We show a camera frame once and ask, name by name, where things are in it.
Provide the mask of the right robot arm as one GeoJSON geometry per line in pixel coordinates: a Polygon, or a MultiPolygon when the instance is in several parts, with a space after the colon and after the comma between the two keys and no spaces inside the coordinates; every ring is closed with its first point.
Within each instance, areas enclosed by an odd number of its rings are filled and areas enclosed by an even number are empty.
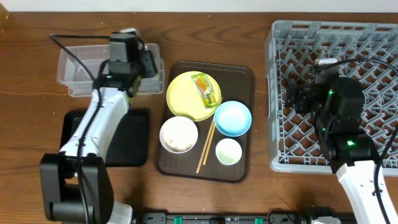
{"type": "Polygon", "coordinates": [[[383,157],[361,127],[365,103],[362,84],[330,72],[311,84],[287,84],[285,106],[311,113],[323,157],[344,188],[358,223],[397,223],[385,186],[383,157]]]}

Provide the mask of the green yellow snack wrapper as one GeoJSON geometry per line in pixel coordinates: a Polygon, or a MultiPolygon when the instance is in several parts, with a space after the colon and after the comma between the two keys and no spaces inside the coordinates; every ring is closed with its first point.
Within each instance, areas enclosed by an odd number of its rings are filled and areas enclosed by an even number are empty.
{"type": "Polygon", "coordinates": [[[204,107],[206,109],[210,109],[218,106],[218,102],[215,98],[215,91],[210,80],[208,79],[208,75],[200,72],[192,75],[191,79],[197,87],[204,107]]]}

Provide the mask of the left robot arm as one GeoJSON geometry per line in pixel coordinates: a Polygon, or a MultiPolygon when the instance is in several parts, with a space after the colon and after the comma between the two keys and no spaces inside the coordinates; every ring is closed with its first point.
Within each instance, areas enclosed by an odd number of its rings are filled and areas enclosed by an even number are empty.
{"type": "Polygon", "coordinates": [[[106,157],[141,79],[156,75],[157,64],[147,47],[110,44],[109,51],[79,126],[59,153],[46,153],[40,161],[44,213],[50,221],[132,223],[132,207],[114,198],[106,157]]]}

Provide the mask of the white rice bowl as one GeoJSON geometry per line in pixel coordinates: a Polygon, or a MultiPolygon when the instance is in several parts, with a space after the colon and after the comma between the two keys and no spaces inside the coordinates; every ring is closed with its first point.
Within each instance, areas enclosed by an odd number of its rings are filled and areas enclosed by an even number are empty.
{"type": "Polygon", "coordinates": [[[174,116],[161,126],[159,140],[165,150],[174,154],[183,154],[196,144],[198,128],[192,120],[183,116],[174,116]]]}

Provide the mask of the light blue bowl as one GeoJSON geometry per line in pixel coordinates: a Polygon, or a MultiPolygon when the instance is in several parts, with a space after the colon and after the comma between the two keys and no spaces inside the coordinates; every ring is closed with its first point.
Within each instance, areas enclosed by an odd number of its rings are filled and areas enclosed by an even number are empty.
{"type": "Polygon", "coordinates": [[[238,101],[226,101],[215,111],[217,130],[229,137],[242,136],[252,124],[252,115],[246,105],[238,101]]]}

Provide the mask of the small white green cup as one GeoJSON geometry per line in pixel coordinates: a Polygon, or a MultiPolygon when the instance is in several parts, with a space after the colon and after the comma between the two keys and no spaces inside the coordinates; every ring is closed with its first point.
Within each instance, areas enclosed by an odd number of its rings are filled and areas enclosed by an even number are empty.
{"type": "Polygon", "coordinates": [[[216,157],[224,166],[236,164],[240,160],[242,153],[240,144],[230,138],[222,139],[215,148],[216,157]]]}

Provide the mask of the yellow round plate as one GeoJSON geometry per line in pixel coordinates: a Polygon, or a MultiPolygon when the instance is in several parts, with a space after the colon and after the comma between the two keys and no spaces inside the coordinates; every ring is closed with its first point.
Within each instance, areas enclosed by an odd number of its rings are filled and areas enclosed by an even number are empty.
{"type": "Polygon", "coordinates": [[[221,88],[217,81],[207,73],[189,71],[177,75],[170,83],[166,93],[167,106],[175,116],[184,116],[192,121],[209,118],[221,104],[221,88]],[[217,105],[211,108],[204,102],[205,80],[211,85],[217,105]]]}

